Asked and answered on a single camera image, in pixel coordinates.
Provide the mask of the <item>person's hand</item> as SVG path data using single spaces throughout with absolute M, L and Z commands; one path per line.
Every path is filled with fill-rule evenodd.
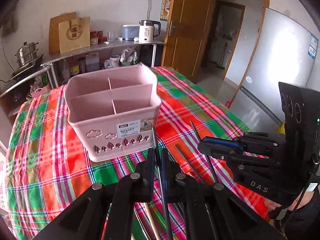
M 268 209 L 268 217 L 273 220 L 281 220 L 284 218 L 287 208 L 277 204 L 267 198 L 264 198 L 264 203 Z

